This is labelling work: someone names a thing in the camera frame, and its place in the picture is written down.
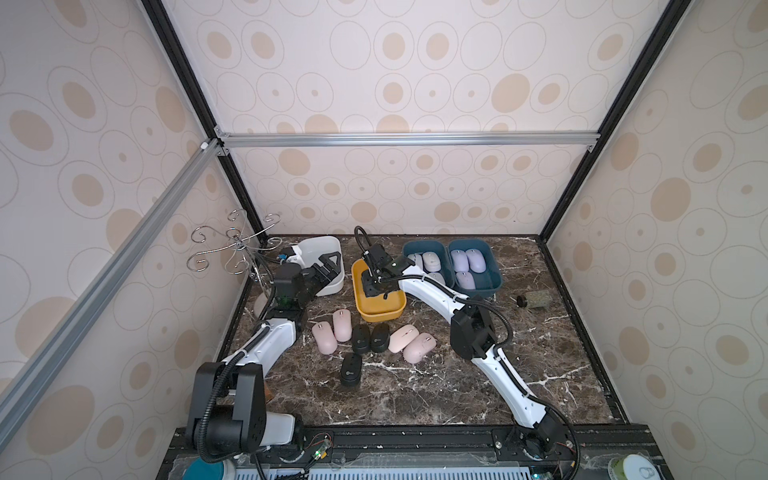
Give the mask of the white storage box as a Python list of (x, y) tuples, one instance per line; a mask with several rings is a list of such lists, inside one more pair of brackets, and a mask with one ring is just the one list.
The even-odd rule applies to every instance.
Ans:
[[(340, 240), (334, 236), (319, 236), (304, 239), (297, 244), (292, 245), (291, 248), (301, 253), (303, 259), (308, 264), (307, 268), (315, 265), (318, 261), (318, 257), (321, 254), (330, 252), (342, 253)], [(336, 278), (334, 282), (331, 282), (328, 286), (321, 290), (317, 296), (322, 297), (339, 293), (343, 287), (344, 278), (344, 262), (341, 256), (341, 274)]]

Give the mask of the yellow storage box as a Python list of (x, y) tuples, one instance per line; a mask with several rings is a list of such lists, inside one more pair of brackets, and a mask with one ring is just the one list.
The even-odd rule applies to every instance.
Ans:
[(351, 267), (355, 305), (363, 320), (368, 323), (379, 323), (399, 318), (406, 305), (407, 298), (403, 291), (384, 295), (367, 297), (363, 290), (362, 274), (367, 266), (362, 259), (356, 260)]

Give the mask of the white mouse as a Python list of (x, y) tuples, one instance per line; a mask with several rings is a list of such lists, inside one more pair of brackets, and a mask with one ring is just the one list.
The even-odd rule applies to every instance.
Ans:
[(445, 278), (440, 272), (429, 272), (427, 274), (427, 277), (434, 280), (438, 285), (447, 287), (447, 283), (445, 281)]
[(423, 255), (422, 254), (420, 254), (420, 253), (410, 254), (408, 256), (408, 258), (410, 260), (412, 260), (414, 262), (414, 264), (417, 267), (419, 267), (422, 271), (425, 271), (424, 260), (423, 260)]
[(422, 253), (422, 262), (424, 269), (429, 273), (437, 273), (442, 269), (440, 257), (437, 253), (427, 251)]

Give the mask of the black mouse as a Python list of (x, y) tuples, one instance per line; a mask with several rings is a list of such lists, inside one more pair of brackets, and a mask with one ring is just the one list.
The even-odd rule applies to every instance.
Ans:
[(363, 291), (367, 298), (374, 298), (388, 295), (388, 288), (380, 283), (364, 283)]
[(370, 336), (370, 349), (374, 353), (383, 353), (390, 345), (391, 330), (386, 323), (378, 323)]
[(371, 351), (371, 330), (367, 324), (355, 325), (352, 329), (351, 347), (357, 355), (364, 355)]
[(344, 387), (355, 387), (360, 384), (362, 377), (363, 358), (357, 353), (348, 353), (343, 357), (339, 373), (340, 384)]

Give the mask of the purple mouse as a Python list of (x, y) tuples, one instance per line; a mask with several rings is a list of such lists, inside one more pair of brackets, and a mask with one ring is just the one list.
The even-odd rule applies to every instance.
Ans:
[(468, 256), (464, 250), (451, 250), (450, 254), (455, 272), (468, 272), (470, 270)]
[(487, 264), (483, 253), (478, 249), (467, 249), (465, 251), (469, 269), (473, 273), (484, 273), (487, 270)]
[(476, 282), (471, 271), (457, 271), (455, 273), (458, 286), (463, 290), (475, 290)]

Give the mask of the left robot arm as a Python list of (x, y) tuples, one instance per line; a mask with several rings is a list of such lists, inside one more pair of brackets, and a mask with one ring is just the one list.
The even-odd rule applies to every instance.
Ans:
[(297, 442), (296, 417), (267, 410), (264, 379), (296, 342), (309, 303), (342, 274), (338, 251), (320, 255), (308, 267), (281, 264), (253, 336), (224, 360), (198, 368), (186, 436), (203, 461), (222, 462)]

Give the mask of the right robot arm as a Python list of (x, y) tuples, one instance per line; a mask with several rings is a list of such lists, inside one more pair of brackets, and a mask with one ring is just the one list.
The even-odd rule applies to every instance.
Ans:
[(526, 456), (544, 460), (557, 447), (571, 442), (575, 459), (580, 459), (572, 423), (554, 405), (537, 397), (507, 358), (503, 346), (512, 339), (513, 330), (498, 308), (441, 284), (413, 260), (391, 256), (365, 235), (355, 240), (365, 262), (361, 275), (364, 294), (375, 297), (402, 291), (448, 321), (451, 348), (478, 367), (504, 399)]

